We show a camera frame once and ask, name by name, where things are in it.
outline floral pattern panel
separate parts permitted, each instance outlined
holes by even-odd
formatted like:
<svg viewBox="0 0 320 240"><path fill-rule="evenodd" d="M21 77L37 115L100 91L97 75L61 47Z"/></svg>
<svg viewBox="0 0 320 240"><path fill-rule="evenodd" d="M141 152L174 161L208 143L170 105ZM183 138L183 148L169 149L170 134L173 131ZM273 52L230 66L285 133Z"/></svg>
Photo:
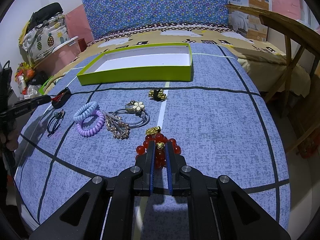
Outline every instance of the floral pattern panel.
<svg viewBox="0 0 320 240"><path fill-rule="evenodd" d="M227 0L82 0L95 39L156 23L227 24Z"/></svg>

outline pineapple print bag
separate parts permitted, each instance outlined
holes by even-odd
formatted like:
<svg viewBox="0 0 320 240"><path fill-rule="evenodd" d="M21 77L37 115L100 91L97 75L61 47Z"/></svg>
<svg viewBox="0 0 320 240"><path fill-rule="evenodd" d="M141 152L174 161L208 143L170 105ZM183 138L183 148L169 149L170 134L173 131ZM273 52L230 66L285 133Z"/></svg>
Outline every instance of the pineapple print bag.
<svg viewBox="0 0 320 240"><path fill-rule="evenodd" d="M29 64L34 66L68 40L64 15L59 14L27 33L22 48L27 53Z"/></svg>

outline white flower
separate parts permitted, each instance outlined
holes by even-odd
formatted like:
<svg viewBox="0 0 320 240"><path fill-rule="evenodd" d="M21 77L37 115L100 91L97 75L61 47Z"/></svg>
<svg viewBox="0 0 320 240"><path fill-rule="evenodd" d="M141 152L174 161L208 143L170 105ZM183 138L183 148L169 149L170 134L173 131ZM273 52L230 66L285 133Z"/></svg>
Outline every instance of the white flower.
<svg viewBox="0 0 320 240"><path fill-rule="evenodd" d="M144 109L144 105L142 102L135 102L132 108L139 112Z"/></svg>

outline floor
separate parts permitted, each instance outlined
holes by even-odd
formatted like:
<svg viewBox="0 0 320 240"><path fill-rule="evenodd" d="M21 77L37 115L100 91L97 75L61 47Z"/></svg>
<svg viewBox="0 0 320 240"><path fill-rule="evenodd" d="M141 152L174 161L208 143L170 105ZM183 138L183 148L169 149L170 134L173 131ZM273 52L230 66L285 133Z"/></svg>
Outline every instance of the floor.
<svg viewBox="0 0 320 240"><path fill-rule="evenodd" d="M287 117L280 118L274 105L268 109L278 128L284 148L297 138ZM306 229L320 206L320 155L314 154L309 159L296 155L297 149L287 153L291 189L291 212L288 232L292 240ZM8 183L7 205L16 205L14 186Z"/></svg>

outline hand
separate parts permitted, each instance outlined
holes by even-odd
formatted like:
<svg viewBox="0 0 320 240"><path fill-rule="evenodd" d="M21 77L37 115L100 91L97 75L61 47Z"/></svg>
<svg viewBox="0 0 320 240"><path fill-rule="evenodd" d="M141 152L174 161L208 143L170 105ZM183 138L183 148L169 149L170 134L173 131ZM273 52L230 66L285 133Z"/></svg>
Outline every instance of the hand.
<svg viewBox="0 0 320 240"><path fill-rule="evenodd" d="M18 137L19 137L19 131L16 129L11 131L8 134L7 138L9 141L6 144L6 147L8 148L8 150L13 152L14 150L16 150L18 148L18 145L19 145ZM2 132L0 132L0 140L1 140L1 143L5 143L7 141Z"/></svg>

